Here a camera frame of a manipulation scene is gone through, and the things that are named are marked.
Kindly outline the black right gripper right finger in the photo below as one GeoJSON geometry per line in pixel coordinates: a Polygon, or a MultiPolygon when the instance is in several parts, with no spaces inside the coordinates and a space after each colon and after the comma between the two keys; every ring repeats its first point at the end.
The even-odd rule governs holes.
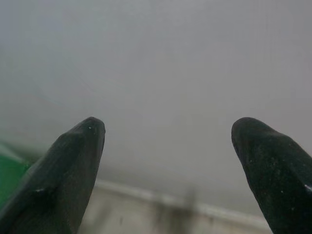
{"type": "Polygon", "coordinates": [[[312,232],[312,158],[293,139],[255,118],[231,130],[248,185],[274,234],[312,232]]]}

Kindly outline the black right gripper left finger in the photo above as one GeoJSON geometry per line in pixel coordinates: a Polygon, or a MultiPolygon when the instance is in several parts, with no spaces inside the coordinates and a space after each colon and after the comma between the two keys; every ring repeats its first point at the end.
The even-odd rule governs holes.
{"type": "Polygon", "coordinates": [[[95,185],[104,142],[105,125],[95,117],[60,135],[1,208],[1,233],[76,234],[95,185]]]}

